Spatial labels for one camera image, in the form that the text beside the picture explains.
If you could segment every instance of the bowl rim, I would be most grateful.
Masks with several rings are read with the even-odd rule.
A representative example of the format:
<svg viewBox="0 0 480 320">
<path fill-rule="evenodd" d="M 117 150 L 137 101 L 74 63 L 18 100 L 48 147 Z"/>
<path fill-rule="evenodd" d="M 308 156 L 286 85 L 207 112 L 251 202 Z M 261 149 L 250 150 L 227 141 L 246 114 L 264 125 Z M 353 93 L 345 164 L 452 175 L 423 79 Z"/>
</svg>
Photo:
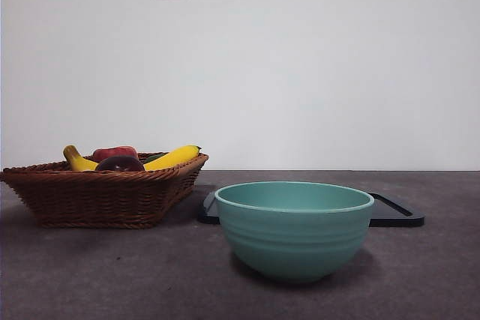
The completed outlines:
<svg viewBox="0 0 480 320">
<path fill-rule="evenodd" d="M 316 185 L 316 186 L 322 186 L 322 187 L 336 187 L 339 189 L 345 189 L 348 191 L 353 191 L 354 193 L 359 193 L 362 194 L 363 196 L 368 198 L 368 202 L 365 204 L 357 205 L 357 206 L 351 206 L 348 208 L 336 208 L 336 209 L 286 209 L 286 208 L 267 208 L 263 206 L 255 206 L 255 205 L 246 205 L 246 204 L 239 204 L 237 202 L 231 202 L 230 200 L 227 200 L 225 198 L 222 198 L 219 193 L 220 191 L 232 188 L 232 187 L 240 187 L 240 186 L 245 186 L 245 185 L 250 185 L 250 184 L 278 184 L 278 183 L 284 183 L 284 184 L 309 184 L 309 185 Z M 370 195 L 369 193 L 366 193 L 365 191 L 358 190 L 352 187 L 344 187 L 342 185 L 335 185 L 335 184 L 327 184 L 327 183 L 317 183 L 314 181 L 250 181 L 250 182 L 245 182 L 245 183 L 238 183 L 238 184 L 232 184 L 228 185 L 226 187 L 222 187 L 218 190 L 215 191 L 214 193 L 216 200 L 223 202 L 228 205 L 236 206 L 238 208 L 246 208 L 246 209 L 251 209 L 251 210 L 261 210 L 261 211 L 270 211 L 270 212 L 278 212 L 278 213 L 296 213 L 296 214 L 329 214 L 329 213 L 344 213 L 348 211 L 357 211 L 361 210 L 364 208 L 368 208 L 372 206 L 375 202 L 375 198 Z"/>
</svg>

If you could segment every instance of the banana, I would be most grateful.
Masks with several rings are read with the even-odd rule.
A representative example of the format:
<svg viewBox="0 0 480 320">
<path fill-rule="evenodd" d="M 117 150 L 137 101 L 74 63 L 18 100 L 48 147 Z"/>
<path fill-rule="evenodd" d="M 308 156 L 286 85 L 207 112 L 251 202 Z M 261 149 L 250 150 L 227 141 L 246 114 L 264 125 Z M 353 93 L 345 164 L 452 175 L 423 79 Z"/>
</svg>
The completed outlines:
<svg viewBox="0 0 480 320">
<path fill-rule="evenodd" d="M 196 145 L 182 146 L 151 161 L 150 163 L 144 164 L 145 170 L 161 170 L 180 163 L 185 163 L 194 159 L 198 155 L 200 149 L 201 148 Z"/>
<path fill-rule="evenodd" d="M 84 172 L 87 170 L 95 170 L 98 163 L 95 161 L 87 160 L 80 155 L 77 148 L 73 145 L 67 145 L 63 149 L 63 155 L 67 159 L 70 167 L 74 172 Z"/>
</svg>

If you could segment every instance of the green vegetable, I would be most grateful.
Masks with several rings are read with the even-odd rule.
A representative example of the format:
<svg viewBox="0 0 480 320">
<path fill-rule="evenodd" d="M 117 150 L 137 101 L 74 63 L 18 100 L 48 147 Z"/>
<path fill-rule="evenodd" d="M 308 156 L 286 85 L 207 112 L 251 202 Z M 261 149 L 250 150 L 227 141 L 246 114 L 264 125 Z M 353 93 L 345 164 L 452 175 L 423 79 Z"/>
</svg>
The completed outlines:
<svg viewBox="0 0 480 320">
<path fill-rule="evenodd" d="M 147 163 L 150 163 L 151 161 L 155 160 L 155 159 L 158 159 L 159 157 L 162 157 L 164 155 L 167 155 L 167 153 L 162 153 L 162 154 L 156 154 L 156 155 L 151 155 L 149 157 L 147 157 L 143 163 L 144 164 L 147 164 Z"/>
</svg>

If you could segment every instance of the basket rim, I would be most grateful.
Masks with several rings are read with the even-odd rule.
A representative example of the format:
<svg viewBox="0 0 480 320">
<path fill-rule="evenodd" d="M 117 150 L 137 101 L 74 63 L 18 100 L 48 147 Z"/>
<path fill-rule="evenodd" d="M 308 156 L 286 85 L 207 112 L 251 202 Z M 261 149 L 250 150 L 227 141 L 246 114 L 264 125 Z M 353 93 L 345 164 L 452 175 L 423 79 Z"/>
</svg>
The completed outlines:
<svg viewBox="0 0 480 320">
<path fill-rule="evenodd" d="M 140 156 L 149 156 L 155 154 L 162 154 L 165 151 L 158 151 L 154 153 L 138 153 Z M 145 177 L 146 175 L 174 175 L 178 173 L 180 170 L 186 170 L 189 168 L 196 167 L 198 164 L 204 164 L 209 159 L 209 156 L 204 153 L 199 153 L 194 159 L 189 160 L 185 163 L 180 163 L 175 166 L 171 166 L 165 169 L 159 170 L 143 170 L 140 172 L 119 172 L 115 170 L 88 170 L 84 172 L 75 172 L 72 170 L 42 170 L 42 169 L 30 169 L 36 166 L 54 166 L 56 164 L 64 164 L 66 163 L 65 160 L 51 162 L 51 163 L 42 163 L 42 164 L 34 164 L 29 166 L 16 166 L 11 168 L 4 168 L 2 172 L 0 172 L 0 181 L 4 180 L 4 177 L 9 175 L 20 175 L 20 176 L 28 176 L 28 175 L 69 175 L 75 176 L 78 178 L 88 178 L 88 177 L 100 177 L 100 176 L 111 176 L 114 175 L 118 178 L 141 178 Z"/>
</svg>

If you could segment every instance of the table surface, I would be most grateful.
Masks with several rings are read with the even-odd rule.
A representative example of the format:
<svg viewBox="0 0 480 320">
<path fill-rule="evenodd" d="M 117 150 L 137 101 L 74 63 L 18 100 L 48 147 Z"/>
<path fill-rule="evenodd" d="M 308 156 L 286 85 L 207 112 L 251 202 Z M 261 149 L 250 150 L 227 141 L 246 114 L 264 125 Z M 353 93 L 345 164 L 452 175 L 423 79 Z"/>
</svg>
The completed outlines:
<svg viewBox="0 0 480 320">
<path fill-rule="evenodd" d="M 286 285 L 241 263 L 206 195 L 246 181 L 315 181 L 394 196 L 415 228 L 369 228 L 363 247 L 316 283 Z M 478 319 L 480 172 L 202 171 L 152 229 L 42 229 L 2 185 L 1 318 Z"/>
</svg>

